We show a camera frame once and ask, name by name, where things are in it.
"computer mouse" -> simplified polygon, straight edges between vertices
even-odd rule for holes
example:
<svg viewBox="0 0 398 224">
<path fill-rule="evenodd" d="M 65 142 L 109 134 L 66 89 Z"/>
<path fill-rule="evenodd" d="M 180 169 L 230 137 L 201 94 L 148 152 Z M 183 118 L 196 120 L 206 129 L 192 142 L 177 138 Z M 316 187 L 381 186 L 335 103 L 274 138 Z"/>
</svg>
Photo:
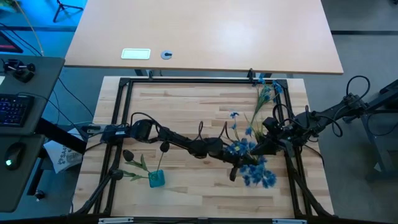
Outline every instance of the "computer mouse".
<svg viewBox="0 0 398 224">
<path fill-rule="evenodd" d="M 6 165 L 6 169 L 15 170 L 18 169 L 21 164 L 22 155 L 25 152 L 26 144 L 23 142 L 15 142 L 10 145 L 6 151 L 6 155 L 4 156 L 4 163 Z"/>
</svg>

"gray carpet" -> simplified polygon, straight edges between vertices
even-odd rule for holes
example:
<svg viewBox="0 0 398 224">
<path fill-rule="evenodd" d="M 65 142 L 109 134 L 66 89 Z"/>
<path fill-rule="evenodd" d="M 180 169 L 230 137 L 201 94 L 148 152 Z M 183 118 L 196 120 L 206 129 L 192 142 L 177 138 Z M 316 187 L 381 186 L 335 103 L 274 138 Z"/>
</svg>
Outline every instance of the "gray carpet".
<svg viewBox="0 0 398 224">
<path fill-rule="evenodd" d="M 323 0 L 325 13 L 332 30 L 397 30 L 398 7 L 388 0 Z M 14 26 L 24 26 L 23 20 L 7 19 L 2 22 Z M 19 32 L 31 44 L 36 46 L 30 32 Z M 47 55 L 64 57 L 70 44 L 72 33 L 51 33 L 56 38 L 47 37 L 44 44 Z M 371 90 L 364 100 L 377 96 L 380 88 L 398 78 L 398 36 L 352 36 L 335 35 L 335 44 L 343 64 L 345 74 L 333 75 L 294 75 L 304 78 L 312 110 L 324 110 L 339 102 L 345 94 L 347 81 L 355 75 L 365 75 L 371 80 Z M 102 78 L 105 75 L 133 75 L 132 70 L 116 69 L 81 69 L 65 68 L 62 80 L 69 89 L 83 101 L 91 111 L 95 110 Z M 164 71 L 163 75 L 181 76 L 246 76 L 244 73 L 215 72 L 174 72 Z M 365 82 L 355 81 L 350 89 L 355 94 L 362 94 L 366 89 Z M 56 92 L 62 111 L 73 121 L 91 121 L 88 114 L 60 84 Z M 54 108 L 50 105 L 45 110 L 44 118 L 55 121 Z M 375 116 L 372 128 L 382 133 L 392 123 L 398 121 L 396 116 Z M 369 183 L 364 177 L 375 165 L 375 155 L 359 120 L 351 124 L 340 122 L 344 136 L 337 138 L 330 128 L 320 136 L 320 149 L 325 159 L 325 171 L 335 213 L 343 218 L 373 220 L 377 222 L 398 222 L 398 188 L 396 180 Z M 398 140 L 398 131 L 382 137 L 386 147 L 394 147 Z M 68 172 L 55 175 L 45 171 L 39 188 L 47 197 L 39 203 L 34 198 L 23 196 L 14 213 L 0 213 L 0 220 L 44 217 L 68 213 L 70 197 L 74 191 L 78 167 Z"/>
</svg>

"sticker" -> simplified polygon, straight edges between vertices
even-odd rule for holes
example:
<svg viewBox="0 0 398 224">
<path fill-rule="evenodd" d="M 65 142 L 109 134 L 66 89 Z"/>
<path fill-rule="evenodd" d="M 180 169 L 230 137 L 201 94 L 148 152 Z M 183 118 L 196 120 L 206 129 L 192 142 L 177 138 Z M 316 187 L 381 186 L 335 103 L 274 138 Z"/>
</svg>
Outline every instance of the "sticker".
<svg viewBox="0 0 398 224">
<path fill-rule="evenodd" d="M 123 49 L 122 59 L 148 60 L 150 49 Z"/>
</svg>

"blue vase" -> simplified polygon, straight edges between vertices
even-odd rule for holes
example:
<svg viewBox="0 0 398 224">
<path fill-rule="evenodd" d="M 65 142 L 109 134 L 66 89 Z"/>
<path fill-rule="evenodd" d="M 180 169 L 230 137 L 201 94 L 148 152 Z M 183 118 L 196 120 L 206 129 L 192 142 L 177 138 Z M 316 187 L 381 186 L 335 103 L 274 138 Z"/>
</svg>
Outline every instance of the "blue vase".
<svg viewBox="0 0 398 224">
<path fill-rule="evenodd" d="M 153 171 L 149 173 L 148 179 L 149 179 L 149 186 L 152 188 L 161 187 L 165 184 L 163 170 Z"/>
</svg>

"backlit keyboard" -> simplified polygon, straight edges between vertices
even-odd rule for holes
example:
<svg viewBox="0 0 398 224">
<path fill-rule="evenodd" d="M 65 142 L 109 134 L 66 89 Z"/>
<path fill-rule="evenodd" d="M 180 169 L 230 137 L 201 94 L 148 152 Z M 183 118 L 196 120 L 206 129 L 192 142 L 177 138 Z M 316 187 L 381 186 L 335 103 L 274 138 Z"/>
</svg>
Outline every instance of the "backlit keyboard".
<svg viewBox="0 0 398 224">
<path fill-rule="evenodd" d="M 33 96 L 0 94 L 0 126 L 22 127 L 33 101 Z"/>
</svg>

